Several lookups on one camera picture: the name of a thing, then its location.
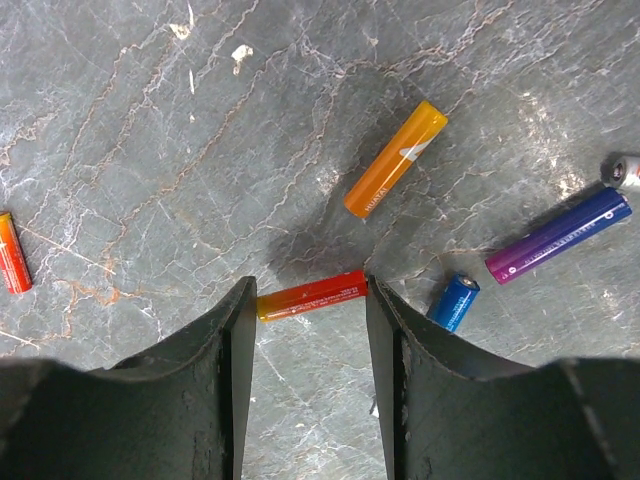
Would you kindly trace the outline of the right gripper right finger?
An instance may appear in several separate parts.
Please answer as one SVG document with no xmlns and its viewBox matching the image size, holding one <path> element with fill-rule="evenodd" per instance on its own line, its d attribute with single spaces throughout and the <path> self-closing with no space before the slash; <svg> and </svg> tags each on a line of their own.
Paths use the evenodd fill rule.
<svg viewBox="0 0 640 480">
<path fill-rule="evenodd" d="M 531 367 L 479 348 L 368 278 L 366 325 L 390 479 L 488 479 L 499 439 L 486 382 Z"/>
</svg>

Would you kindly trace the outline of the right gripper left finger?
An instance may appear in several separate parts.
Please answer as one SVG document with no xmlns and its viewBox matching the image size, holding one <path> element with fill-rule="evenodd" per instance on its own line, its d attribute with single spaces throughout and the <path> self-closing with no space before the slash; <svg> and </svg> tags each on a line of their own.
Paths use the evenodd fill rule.
<svg viewBox="0 0 640 480">
<path fill-rule="evenodd" d="M 132 479 L 242 475 L 256 339 L 255 278 L 208 312 L 116 364 L 126 382 Z"/>
</svg>

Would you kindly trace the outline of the red yellow battery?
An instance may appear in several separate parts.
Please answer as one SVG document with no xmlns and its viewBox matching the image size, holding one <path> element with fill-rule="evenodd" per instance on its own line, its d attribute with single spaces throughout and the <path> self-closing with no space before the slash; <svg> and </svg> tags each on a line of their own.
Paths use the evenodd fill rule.
<svg viewBox="0 0 640 480">
<path fill-rule="evenodd" d="M 367 291 L 364 272 L 356 270 L 260 296 L 257 316 L 274 321 L 366 296 Z"/>
</svg>

